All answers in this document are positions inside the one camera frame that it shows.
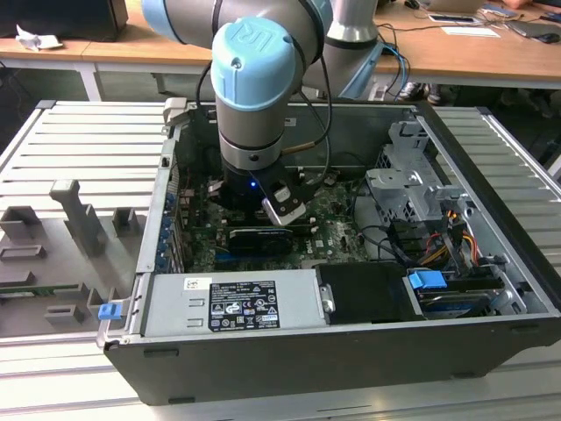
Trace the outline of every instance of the sneaker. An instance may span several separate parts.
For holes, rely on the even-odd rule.
[[[520,103],[520,97],[518,96],[517,88],[506,88],[502,90],[501,93],[501,103],[506,107],[512,107]]]
[[[440,105],[442,102],[440,85],[436,83],[429,83],[425,86],[424,90],[427,95],[427,101],[429,101],[431,105]]]
[[[529,102],[534,107],[534,110],[540,112],[543,118],[553,118],[555,112],[551,108],[551,98],[548,92],[536,89],[530,92],[528,97]]]
[[[399,101],[413,101],[423,92],[423,87],[423,83],[407,82],[400,95],[397,96],[397,99]]]

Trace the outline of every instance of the light blue joint cap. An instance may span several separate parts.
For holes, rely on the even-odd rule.
[[[281,99],[295,77],[296,57],[287,30],[265,18],[240,18],[212,42],[212,86],[240,111],[260,111]]]
[[[317,13],[322,19],[323,33],[327,35],[327,32],[331,28],[331,23],[333,22],[333,9],[331,8],[330,0],[309,0],[312,5],[316,8]]]
[[[142,13],[144,13],[146,22],[155,32],[173,41],[181,42],[175,36],[172,24],[167,17],[166,0],[142,0]]]

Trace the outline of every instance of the laptop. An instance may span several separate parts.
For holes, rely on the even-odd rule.
[[[439,13],[456,13],[463,16],[474,15],[486,0],[420,0],[427,11]]]
[[[526,38],[541,37],[546,33],[556,33],[561,36],[561,26],[552,24],[533,24],[514,20],[512,22],[507,22],[505,25]]]

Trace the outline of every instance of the desk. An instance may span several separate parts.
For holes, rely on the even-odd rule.
[[[0,39],[0,60],[11,68],[47,68],[78,71],[91,101],[103,99],[97,72],[143,72],[153,74],[199,74],[210,59],[210,51],[184,46],[154,33],[146,23],[141,0],[126,0],[129,21],[115,43],[64,41],[66,48],[34,53],[13,39]],[[527,7],[524,19],[542,11]],[[375,17],[378,24],[396,28],[435,25],[414,16],[402,2],[390,4]],[[412,82],[434,82],[475,86],[561,89],[561,44],[546,45],[507,31],[500,38],[446,35],[442,29],[398,33],[398,43],[411,62]],[[383,29],[389,41],[391,32]],[[397,71],[393,57],[381,57],[376,68],[380,81]]]
[[[539,18],[543,11],[526,7],[522,20]],[[389,23],[410,29],[439,25],[401,3],[390,4],[376,14],[376,24]],[[508,29],[495,29],[500,38],[447,35],[442,29],[397,32],[401,53],[411,62],[412,82],[441,84],[561,89],[561,44],[548,45],[525,39]],[[385,28],[387,42],[393,35]],[[382,62],[376,70],[387,71]]]

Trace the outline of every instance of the warning label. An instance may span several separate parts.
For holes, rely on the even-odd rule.
[[[209,294],[213,332],[281,327],[274,281],[212,283]]]

